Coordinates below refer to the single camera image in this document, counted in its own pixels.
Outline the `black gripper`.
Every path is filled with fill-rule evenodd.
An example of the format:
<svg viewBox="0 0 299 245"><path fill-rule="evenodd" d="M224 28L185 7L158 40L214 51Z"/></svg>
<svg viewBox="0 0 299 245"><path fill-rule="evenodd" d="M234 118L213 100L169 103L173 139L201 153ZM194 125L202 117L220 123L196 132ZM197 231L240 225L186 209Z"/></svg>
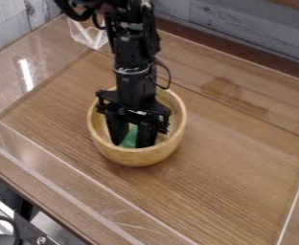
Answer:
<svg viewBox="0 0 299 245"><path fill-rule="evenodd" d="M167 133L170 126L171 109L159 100L158 89L167 89L158 84L158 66L150 65L143 70L115 70L117 88L99 90L97 97L98 112L105 114L110 137L115 145L121 145L130 132L127 117L131 113L151 113L162 117L161 133ZM153 146L157 143L158 126L142 122L138 126L138 148Z"/></svg>

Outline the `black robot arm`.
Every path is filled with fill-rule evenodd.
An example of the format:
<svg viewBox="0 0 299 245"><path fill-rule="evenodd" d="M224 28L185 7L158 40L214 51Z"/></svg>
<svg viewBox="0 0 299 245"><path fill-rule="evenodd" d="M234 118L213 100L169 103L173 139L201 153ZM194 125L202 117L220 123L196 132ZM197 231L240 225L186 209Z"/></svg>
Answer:
<svg viewBox="0 0 299 245"><path fill-rule="evenodd" d="M98 112L106 116L110 137L121 145L138 126L135 146L157 143L158 135L169 132L171 110L158 102L157 92L167 89L158 83L158 69L165 64L157 59L162 50L153 0L54 0L68 17L81 22L95 21L109 36L115 54L117 88L97 92Z"/></svg>

